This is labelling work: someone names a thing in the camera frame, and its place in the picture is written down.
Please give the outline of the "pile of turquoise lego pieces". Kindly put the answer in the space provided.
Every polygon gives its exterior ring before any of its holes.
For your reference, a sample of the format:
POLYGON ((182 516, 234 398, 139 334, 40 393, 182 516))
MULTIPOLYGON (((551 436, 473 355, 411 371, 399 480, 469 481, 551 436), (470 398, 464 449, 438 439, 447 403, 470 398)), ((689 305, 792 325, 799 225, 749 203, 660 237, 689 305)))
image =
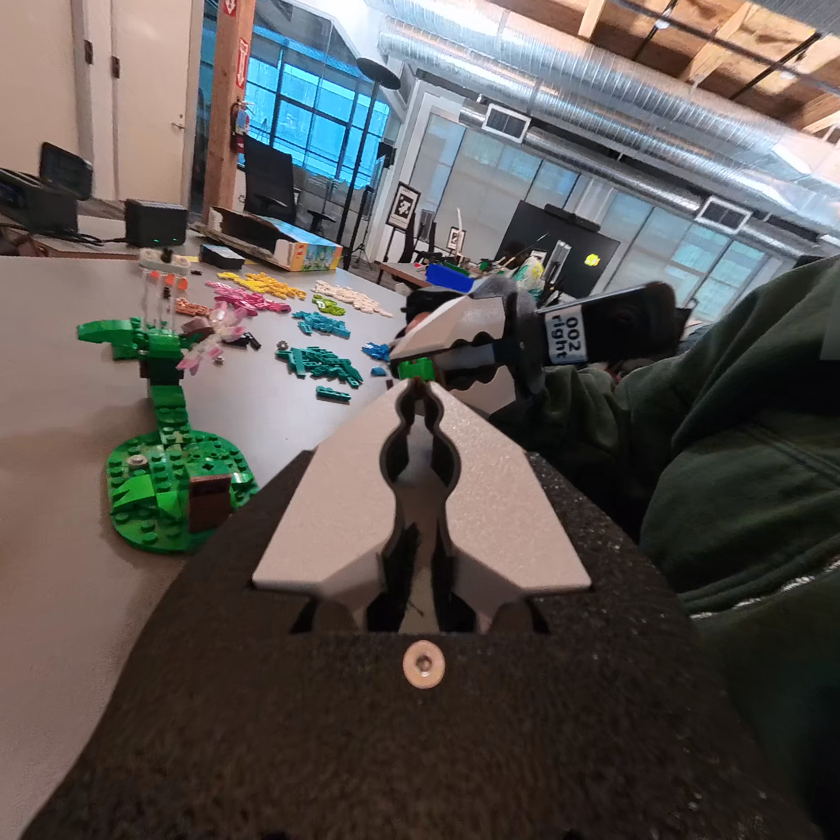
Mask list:
POLYGON ((291 316, 297 322, 299 330, 306 335, 320 333, 343 340, 350 339, 351 332, 344 320, 322 314, 320 311, 295 311, 291 316))

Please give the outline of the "pile of dark teal lego pieces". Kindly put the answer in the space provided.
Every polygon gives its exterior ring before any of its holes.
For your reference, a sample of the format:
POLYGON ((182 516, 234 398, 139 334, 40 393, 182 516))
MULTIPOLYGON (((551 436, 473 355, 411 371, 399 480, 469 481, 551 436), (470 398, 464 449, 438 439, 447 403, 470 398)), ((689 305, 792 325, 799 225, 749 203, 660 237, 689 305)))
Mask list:
POLYGON ((310 378, 324 380, 327 383, 336 382, 346 385, 351 390, 358 390, 364 383, 362 374, 354 367, 351 360, 336 353, 320 348, 308 346, 306 348, 290 347, 289 351, 276 351, 276 358, 287 366, 287 371, 299 380, 310 378))

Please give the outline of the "black charger box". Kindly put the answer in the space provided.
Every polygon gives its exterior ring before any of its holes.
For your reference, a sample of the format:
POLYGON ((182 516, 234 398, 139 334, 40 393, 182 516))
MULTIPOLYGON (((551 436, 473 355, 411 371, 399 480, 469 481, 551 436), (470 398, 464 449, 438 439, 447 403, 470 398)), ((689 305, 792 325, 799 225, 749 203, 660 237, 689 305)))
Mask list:
POLYGON ((173 248, 184 245, 187 208, 172 203, 126 199, 123 203, 125 242, 136 248, 173 248))

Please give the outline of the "large fiducial marker sign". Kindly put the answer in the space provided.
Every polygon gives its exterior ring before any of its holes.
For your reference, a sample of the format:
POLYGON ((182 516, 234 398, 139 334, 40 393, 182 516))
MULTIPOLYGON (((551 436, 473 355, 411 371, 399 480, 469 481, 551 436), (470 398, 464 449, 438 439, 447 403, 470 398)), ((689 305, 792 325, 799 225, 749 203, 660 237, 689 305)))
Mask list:
POLYGON ((414 218, 420 198, 421 193, 417 189, 405 182, 399 182, 385 224, 405 233, 414 218))

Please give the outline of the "black office chair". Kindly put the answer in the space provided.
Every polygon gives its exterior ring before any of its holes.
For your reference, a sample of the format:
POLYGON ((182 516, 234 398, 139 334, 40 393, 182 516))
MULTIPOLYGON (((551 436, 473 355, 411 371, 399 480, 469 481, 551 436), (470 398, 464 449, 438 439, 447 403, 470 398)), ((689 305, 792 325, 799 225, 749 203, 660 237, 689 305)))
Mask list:
POLYGON ((294 224, 297 205, 289 154, 245 136, 245 212, 294 224))

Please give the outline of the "silver ventilation duct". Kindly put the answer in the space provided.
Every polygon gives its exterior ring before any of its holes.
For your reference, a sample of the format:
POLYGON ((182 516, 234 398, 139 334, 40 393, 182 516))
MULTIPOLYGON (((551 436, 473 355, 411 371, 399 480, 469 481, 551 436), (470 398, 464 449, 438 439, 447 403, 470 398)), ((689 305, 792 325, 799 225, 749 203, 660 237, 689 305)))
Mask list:
POLYGON ((838 148, 491 2, 369 2, 378 46, 616 151, 838 236, 838 148))

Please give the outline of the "black battery charging case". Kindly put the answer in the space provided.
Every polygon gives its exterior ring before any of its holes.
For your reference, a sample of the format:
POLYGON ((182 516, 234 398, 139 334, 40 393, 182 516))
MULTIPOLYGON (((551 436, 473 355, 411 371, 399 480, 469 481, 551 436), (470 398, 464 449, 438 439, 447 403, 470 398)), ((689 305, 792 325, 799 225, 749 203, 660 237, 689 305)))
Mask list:
POLYGON ((43 142, 38 173, 1 169, 2 215, 40 235, 78 233, 78 204, 91 199, 93 168, 89 161, 43 142))

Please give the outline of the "green lego plant model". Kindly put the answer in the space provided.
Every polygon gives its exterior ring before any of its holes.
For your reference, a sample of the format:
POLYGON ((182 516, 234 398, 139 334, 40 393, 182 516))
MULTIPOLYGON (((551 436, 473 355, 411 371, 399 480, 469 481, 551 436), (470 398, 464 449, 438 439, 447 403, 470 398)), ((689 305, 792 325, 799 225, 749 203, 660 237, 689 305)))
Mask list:
POLYGON ((116 361, 136 361, 148 385, 155 430, 131 437, 104 469, 108 518, 137 550, 188 553, 199 548, 258 491, 242 451, 225 437, 194 428, 182 387, 185 374, 224 362, 224 342, 246 332, 245 310, 218 303, 209 318, 174 322, 175 290, 147 283, 143 269, 190 276, 191 262, 170 248, 142 248, 142 314, 77 326, 77 339, 106 344, 116 361))

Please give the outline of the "blue plastic bin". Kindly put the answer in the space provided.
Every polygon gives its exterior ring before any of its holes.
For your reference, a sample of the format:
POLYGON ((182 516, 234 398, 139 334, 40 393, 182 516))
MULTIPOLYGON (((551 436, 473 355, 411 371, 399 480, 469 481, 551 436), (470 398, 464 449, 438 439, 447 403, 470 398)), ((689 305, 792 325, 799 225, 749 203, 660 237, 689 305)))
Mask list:
POLYGON ((425 280, 432 287, 444 288, 459 294, 468 294, 476 284, 476 278, 447 264, 434 263, 426 266, 425 280))

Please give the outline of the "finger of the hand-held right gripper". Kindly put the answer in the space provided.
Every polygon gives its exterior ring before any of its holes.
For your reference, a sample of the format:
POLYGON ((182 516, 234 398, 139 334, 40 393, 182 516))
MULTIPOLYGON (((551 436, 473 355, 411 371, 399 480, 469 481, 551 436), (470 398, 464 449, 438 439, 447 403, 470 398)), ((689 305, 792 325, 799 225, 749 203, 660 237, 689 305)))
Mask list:
POLYGON ((460 346, 438 353, 436 377, 448 393, 484 417, 517 399, 513 374, 496 359, 491 346, 460 346))
POLYGON ((498 349, 510 334, 519 300, 519 292, 503 291, 448 301, 394 342, 390 362, 499 363, 498 349))

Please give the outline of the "pile of yellow lego pieces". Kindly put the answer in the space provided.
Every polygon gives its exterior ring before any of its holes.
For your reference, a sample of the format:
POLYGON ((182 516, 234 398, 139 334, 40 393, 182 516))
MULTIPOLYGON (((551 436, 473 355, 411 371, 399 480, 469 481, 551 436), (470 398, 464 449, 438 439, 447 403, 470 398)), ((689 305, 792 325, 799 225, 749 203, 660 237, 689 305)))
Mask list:
POLYGON ((265 272, 258 274, 248 273, 245 276, 240 276, 232 271, 222 271, 217 273, 217 278, 219 280, 229 280, 250 292, 271 296, 282 301, 305 301, 308 297, 306 291, 291 287, 286 282, 277 280, 265 272))

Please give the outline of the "person's right forearm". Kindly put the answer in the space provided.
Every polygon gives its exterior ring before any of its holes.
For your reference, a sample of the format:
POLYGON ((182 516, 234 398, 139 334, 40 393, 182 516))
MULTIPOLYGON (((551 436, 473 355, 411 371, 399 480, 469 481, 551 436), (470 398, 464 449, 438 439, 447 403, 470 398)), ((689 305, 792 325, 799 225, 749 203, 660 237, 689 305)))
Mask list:
POLYGON ((566 366, 546 374, 539 394, 491 414, 490 422, 542 456, 637 541, 699 389, 687 354, 621 381, 594 367, 566 366))

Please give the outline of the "pile of magenta lego pieces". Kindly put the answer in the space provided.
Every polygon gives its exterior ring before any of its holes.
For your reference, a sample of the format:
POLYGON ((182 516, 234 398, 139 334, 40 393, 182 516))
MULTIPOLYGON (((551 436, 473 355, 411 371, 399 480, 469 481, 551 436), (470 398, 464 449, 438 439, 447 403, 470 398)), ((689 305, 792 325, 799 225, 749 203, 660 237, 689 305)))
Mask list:
POLYGON ((267 299, 259 292, 242 287, 231 287, 220 281, 205 281, 205 286, 213 290, 217 303, 225 302, 235 309, 245 310, 247 317, 253 318, 261 312, 290 313, 291 306, 284 302, 267 299))

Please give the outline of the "pile of white lego pieces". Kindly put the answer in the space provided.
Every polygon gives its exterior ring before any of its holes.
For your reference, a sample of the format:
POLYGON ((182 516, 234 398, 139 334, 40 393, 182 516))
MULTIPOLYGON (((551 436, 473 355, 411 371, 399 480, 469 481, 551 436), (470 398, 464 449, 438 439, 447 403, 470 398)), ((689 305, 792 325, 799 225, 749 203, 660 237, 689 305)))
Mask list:
POLYGON ((320 295, 322 298, 348 303, 353 309, 359 312, 367 314, 375 313, 387 319, 393 318, 392 313, 384 310, 378 301, 350 287, 336 286, 325 280, 316 280, 313 293, 320 295))

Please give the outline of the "wooden pillar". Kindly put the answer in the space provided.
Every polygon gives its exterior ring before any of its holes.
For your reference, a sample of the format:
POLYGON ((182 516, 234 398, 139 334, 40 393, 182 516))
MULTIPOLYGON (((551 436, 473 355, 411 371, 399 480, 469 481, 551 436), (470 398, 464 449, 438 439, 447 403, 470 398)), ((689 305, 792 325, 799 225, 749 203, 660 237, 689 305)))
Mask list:
POLYGON ((245 99, 256 1, 220 1, 213 56, 213 87, 206 153, 202 220, 212 207, 231 209, 235 199, 238 149, 231 112, 245 99))

